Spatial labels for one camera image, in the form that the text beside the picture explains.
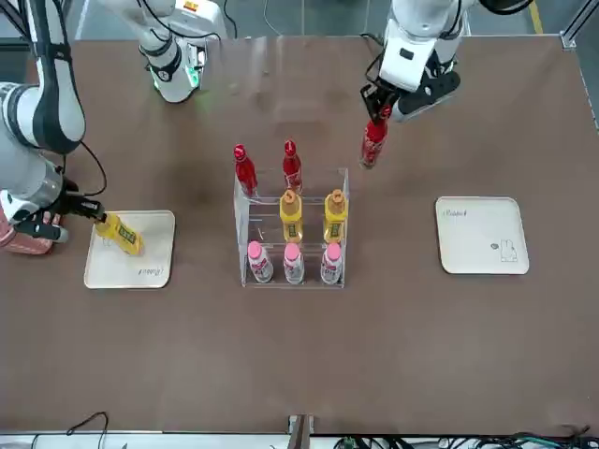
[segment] bottle rack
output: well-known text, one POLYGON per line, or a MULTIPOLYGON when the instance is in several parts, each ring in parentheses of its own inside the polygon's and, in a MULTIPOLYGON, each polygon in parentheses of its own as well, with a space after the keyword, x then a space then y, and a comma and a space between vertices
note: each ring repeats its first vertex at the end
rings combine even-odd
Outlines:
POLYGON ((235 224, 240 256, 241 285, 256 288, 325 288, 339 289, 345 285, 347 222, 344 224, 344 236, 341 241, 343 267, 340 280, 329 285, 320 279, 320 263, 327 245, 324 241, 325 198, 335 189, 342 189, 350 205, 349 179, 347 168, 325 170, 302 170, 303 189, 302 220, 303 239, 299 247, 304 258, 304 281, 291 284, 285 278, 283 255, 285 239, 283 223, 279 216, 279 198, 285 192, 285 175, 281 169, 257 170, 258 186, 256 193, 248 197, 235 177, 233 201, 235 224), (268 251, 274 266, 272 280, 259 283, 250 270, 247 257, 247 245, 256 240, 268 251))

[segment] red bottle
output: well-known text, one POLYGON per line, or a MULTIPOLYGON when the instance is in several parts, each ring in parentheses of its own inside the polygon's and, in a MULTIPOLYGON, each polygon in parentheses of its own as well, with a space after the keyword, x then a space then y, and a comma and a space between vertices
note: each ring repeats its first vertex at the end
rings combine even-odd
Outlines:
POLYGON ((301 193, 301 161, 299 159, 294 141, 286 141, 285 159, 283 159, 285 185, 287 189, 293 190, 296 194, 301 193))
POLYGON ((235 174, 241 184, 241 189, 247 196, 252 196, 256 193, 258 186, 254 163, 247 156, 243 145, 235 145, 233 154, 235 155, 235 174))
POLYGON ((359 160, 364 168, 374 167, 378 155, 383 150, 383 144, 387 137, 387 120, 390 115, 391 108, 385 106, 381 111, 381 118, 376 122, 370 120, 366 125, 362 140, 362 155, 359 160))

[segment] yellow bottle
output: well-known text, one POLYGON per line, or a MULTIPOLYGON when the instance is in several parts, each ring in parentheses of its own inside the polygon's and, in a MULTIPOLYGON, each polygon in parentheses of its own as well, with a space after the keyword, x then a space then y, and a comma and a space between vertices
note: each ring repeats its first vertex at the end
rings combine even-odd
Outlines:
POLYGON ((289 243, 300 243, 303 236, 301 222, 301 196, 285 190, 279 200, 279 214, 283 221, 283 235, 289 243))
POLYGON ((131 255, 141 253, 141 235, 125 226, 118 215, 106 212, 104 221, 95 222, 95 232, 104 239, 114 241, 119 248, 131 255))
POLYGON ((343 226, 347 218, 347 200, 339 189, 325 198, 325 242, 341 243, 343 226))

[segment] pink bottle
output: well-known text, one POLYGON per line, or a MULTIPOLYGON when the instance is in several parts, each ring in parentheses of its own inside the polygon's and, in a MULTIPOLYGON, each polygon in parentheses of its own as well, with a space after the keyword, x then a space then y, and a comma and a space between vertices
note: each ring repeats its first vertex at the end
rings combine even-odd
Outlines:
MULTIPOLYGON (((49 216, 44 218, 44 222, 49 221, 49 216)), ((60 217, 56 215, 53 223, 58 225, 60 217)), ((0 208, 0 249, 12 253, 22 254, 45 254, 52 246, 52 241, 48 239, 34 239, 26 234, 15 231, 14 227, 8 223, 7 217, 0 208)))
POLYGON ((283 259, 285 277, 289 283, 301 283, 303 281, 303 255, 297 243, 287 243, 283 259))
POLYGON ((269 282, 272 279, 274 268, 266 248, 263 248, 255 240, 250 241, 250 244, 247 245, 247 257, 256 280, 260 283, 269 282))
POLYGON ((342 269, 341 246, 339 246, 339 243, 331 243, 322 254, 320 277, 324 283, 333 285, 341 278, 342 269))

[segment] brown table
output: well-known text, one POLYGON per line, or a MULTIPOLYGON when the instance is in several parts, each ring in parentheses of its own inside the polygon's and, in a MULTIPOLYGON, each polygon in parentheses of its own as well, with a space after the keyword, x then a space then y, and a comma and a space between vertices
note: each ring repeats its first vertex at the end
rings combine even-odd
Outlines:
MULTIPOLYGON (((172 275, 162 290, 87 290, 81 218, 47 257, 1 254, 2 429, 107 410, 113 429, 283 431, 312 413, 320 432, 598 431, 599 148, 576 55, 556 37, 465 39, 457 97, 391 126, 367 172, 371 45, 224 42, 210 89, 182 105, 153 90, 135 43, 75 46, 86 141, 110 177, 102 200, 174 211, 172 275), (240 287, 231 150, 278 167, 287 137, 304 167, 350 169, 343 291, 240 287), (516 198, 530 272, 446 274, 443 195, 516 198)), ((67 171, 98 182, 83 150, 67 171)))

